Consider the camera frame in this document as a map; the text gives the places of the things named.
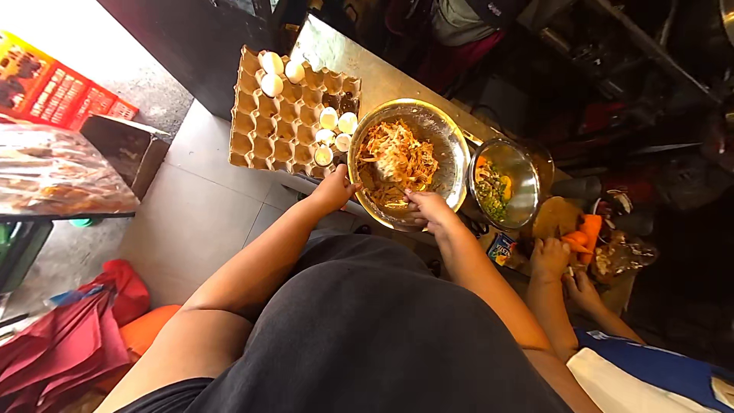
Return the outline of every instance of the stainless steel bowl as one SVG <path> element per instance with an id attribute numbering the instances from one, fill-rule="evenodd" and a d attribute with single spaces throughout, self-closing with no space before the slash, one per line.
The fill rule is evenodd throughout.
<path id="1" fill-rule="evenodd" d="M 429 190 L 440 194 L 457 211 L 466 198 L 464 176 L 469 163 L 469 148 L 454 121 L 442 110 L 424 101 L 404 98 L 385 102 L 362 118 L 349 144 L 349 180 L 362 182 L 357 173 L 357 155 L 360 145 L 367 138 L 367 131 L 381 122 L 390 123 L 400 119 L 416 139 L 433 144 L 438 170 Z M 357 199 L 374 219 L 389 228 L 405 232 L 421 230 L 406 218 L 405 207 L 377 205 L 363 191 L 357 192 Z"/>
<path id="2" fill-rule="evenodd" d="M 512 198 L 502 220 L 492 219 L 479 204 L 474 178 L 479 157 L 492 161 L 497 171 L 509 176 L 512 181 Z M 462 211 L 473 220 L 489 223 L 502 231 L 514 231 L 529 223 L 540 205 L 540 179 L 530 154 L 524 147 L 506 138 L 488 140 L 474 151 L 466 175 L 466 186 L 471 201 L 465 202 Z"/>

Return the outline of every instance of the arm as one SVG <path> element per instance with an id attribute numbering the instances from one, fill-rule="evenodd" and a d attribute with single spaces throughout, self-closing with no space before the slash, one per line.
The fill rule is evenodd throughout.
<path id="1" fill-rule="evenodd" d="M 436 236 L 444 264 L 458 285 L 474 292 L 497 313 L 535 370 L 577 413 L 601 413 L 568 368 L 517 293 L 494 268 L 476 238 L 434 193 L 411 193 L 408 208 L 416 225 Z"/>
<path id="2" fill-rule="evenodd" d="M 530 310 L 548 335 L 553 350 L 566 362 L 578 350 L 578 340 L 563 302 L 562 274 L 568 263 L 568 244 L 555 238 L 535 241 L 527 292 Z"/>
<path id="3" fill-rule="evenodd" d="M 578 272 L 575 279 L 570 274 L 564 274 L 564 281 L 571 298 L 599 324 L 602 331 L 645 344 L 630 326 L 604 306 L 586 273 Z"/>
<path id="4" fill-rule="evenodd" d="M 254 323 L 298 260 L 311 230 L 326 214 L 341 208 L 356 188 L 346 178 L 346 165 L 339 165 L 313 194 L 293 205 L 206 280 L 183 309 L 218 309 Z"/>
<path id="5" fill-rule="evenodd" d="M 340 165 L 313 194 L 227 261 L 171 317 L 97 412 L 113 412 L 187 378 L 217 377 L 241 357 L 252 323 L 285 281 L 311 230 L 356 189 L 346 179 L 346 165 Z"/>
<path id="6" fill-rule="evenodd" d="M 453 281 L 477 294 L 502 319 L 520 347 L 549 351 L 551 344 L 519 295 L 500 275 L 476 238 L 435 193 L 407 191 L 416 224 L 436 236 Z"/>

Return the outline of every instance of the countertop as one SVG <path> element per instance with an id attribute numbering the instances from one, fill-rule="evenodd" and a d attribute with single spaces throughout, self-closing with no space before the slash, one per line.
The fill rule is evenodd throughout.
<path id="1" fill-rule="evenodd" d="M 291 58 L 305 60 L 316 70 L 325 67 L 362 78 L 359 118 L 386 101 L 416 98 L 435 105 L 479 140 L 501 135 L 498 128 L 482 123 L 314 15 L 308 15 L 301 27 Z"/>

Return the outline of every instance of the egg tray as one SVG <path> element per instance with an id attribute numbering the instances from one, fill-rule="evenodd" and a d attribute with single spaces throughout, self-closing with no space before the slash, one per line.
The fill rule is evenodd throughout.
<path id="1" fill-rule="evenodd" d="M 290 59 L 283 56 L 285 65 Z M 285 74 L 283 92 L 270 98 L 260 81 L 265 76 L 258 55 L 242 47 L 235 101 L 232 108 L 229 162 L 232 165 L 264 170 L 286 170 L 323 178 L 334 165 L 316 164 L 314 153 L 319 116 L 325 107 L 333 107 L 339 116 L 359 113 L 362 80 L 326 68 L 315 71 L 303 62 L 305 77 L 291 83 Z M 334 159 L 341 152 L 334 145 Z"/>

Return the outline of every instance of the orange carrot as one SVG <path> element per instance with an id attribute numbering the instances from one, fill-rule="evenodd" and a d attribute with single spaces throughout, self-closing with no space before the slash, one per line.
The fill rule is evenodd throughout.
<path id="1" fill-rule="evenodd" d="M 584 215 L 584 223 L 578 226 L 578 229 L 589 238 L 585 247 L 591 251 L 591 254 L 581 255 L 581 262 L 584 264 L 591 264 L 593 252 L 596 248 L 596 240 L 599 237 L 599 231 L 601 231 L 601 223 L 601 215 Z"/>
<path id="2" fill-rule="evenodd" d="M 573 251 L 573 252 L 580 252 L 580 253 L 583 253 L 583 254 L 591 254 L 592 253 L 585 246 L 583 246 L 577 240 L 575 240 L 575 239 L 573 239 L 571 237 L 563 236 L 563 237 L 561 237 L 561 241 L 563 241 L 564 243 L 568 244 L 571 247 L 571 251 Z"/>
<path id="3" fill-rule="evenodd" d="M 586 245 L 586 243 L 589 242 L 589 237 L 587 237 L 587 235 L 581 231 L 569 232 L 568 234 L 564 235 L 564 237 L 571 238 L 581 245 Z"/>

